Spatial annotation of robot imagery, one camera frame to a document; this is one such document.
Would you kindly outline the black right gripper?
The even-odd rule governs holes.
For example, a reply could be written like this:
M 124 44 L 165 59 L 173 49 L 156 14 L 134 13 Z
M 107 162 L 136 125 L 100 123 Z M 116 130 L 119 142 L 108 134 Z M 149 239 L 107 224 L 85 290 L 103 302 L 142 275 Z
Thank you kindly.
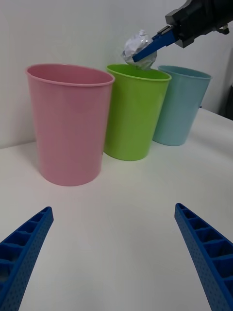
M 173 43 L 185 48 L 199 36 L 219 32 L 217 8 L 216 0 L 187 0 L 165 16 L 169 27 L 158 31 L 152 42 L 133 56 L 133 61 L 139 62 Z

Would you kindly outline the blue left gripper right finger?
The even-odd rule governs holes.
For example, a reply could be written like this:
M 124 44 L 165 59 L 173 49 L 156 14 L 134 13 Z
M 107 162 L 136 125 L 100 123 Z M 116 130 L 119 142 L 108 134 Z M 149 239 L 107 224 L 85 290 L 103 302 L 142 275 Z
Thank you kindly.
M 233 310 L 233 243 L 181 203 L 175 220 L 211 310 Z

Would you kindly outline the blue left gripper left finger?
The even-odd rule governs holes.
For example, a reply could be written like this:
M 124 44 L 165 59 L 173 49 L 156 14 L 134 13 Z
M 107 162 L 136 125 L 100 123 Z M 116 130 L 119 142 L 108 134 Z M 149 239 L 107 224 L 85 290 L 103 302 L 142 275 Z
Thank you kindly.
M 53 223 L 45 207 L 0 243 L 0 310 L 17 311 Z

